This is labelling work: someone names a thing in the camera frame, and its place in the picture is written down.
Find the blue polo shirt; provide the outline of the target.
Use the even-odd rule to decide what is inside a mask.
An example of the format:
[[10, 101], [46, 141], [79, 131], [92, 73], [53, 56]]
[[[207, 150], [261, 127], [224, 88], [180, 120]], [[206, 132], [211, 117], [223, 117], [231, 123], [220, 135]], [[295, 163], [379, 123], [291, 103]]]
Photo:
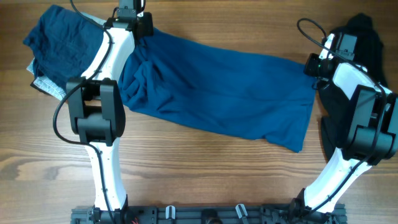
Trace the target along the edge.
[[132, 111], [300, 152], [315, 99], [315, 80], [303, 69], [155, 30], [136, 45], [118, 85]]

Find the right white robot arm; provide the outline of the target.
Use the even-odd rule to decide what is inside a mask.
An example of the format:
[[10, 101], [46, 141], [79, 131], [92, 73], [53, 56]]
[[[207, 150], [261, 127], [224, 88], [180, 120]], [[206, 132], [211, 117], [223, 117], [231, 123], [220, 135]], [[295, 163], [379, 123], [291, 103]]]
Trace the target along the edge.
[[320, 223], [361, 174], [396, 153], [397, 97], [370, 79], [364, 67], [342, 57], [310, 54], [304, 72], [331, 81], [349, 101], [326, 167], [289, 206], [292, 223]]

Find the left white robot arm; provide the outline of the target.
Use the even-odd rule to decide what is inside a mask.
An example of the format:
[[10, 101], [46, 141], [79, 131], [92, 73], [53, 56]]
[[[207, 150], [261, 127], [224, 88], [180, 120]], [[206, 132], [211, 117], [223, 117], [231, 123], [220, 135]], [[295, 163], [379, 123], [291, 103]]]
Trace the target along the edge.
[[101, 41], [93, 61], [66, 85], [71, 128], [90, 157], [94, 211], [101, 221], [123, 214], [128, 206], [119, 164], [126, 114], [117, 81], [136, 42], [154, 32], [151, 13], [130, 13], [96, 24]]

